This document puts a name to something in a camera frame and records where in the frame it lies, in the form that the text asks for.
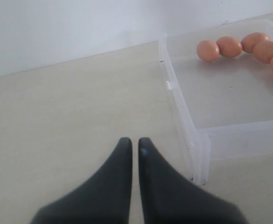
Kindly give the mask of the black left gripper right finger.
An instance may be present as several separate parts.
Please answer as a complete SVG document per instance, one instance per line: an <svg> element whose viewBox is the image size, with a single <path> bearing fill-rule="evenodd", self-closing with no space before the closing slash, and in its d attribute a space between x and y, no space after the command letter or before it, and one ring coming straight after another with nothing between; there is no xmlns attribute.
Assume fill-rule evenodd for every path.
<svg viewBox="0 0 273 224"><path fill-rule="evenodd" d="M159 153L138 141L139 185L146 224L246 224L240 209L194 185Z"/></svg>

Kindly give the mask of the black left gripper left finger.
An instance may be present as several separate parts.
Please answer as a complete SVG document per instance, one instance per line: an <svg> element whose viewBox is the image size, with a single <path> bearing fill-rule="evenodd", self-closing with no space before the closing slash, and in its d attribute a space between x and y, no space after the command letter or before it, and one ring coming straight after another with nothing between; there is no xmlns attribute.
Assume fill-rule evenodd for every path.
<svg viewBox="0 0 273 224"><path fill-rule="evenodd" d="M81 186L41 208L33 224L127 224L132 188L132 142L120 138L103 165Z"/></svg>

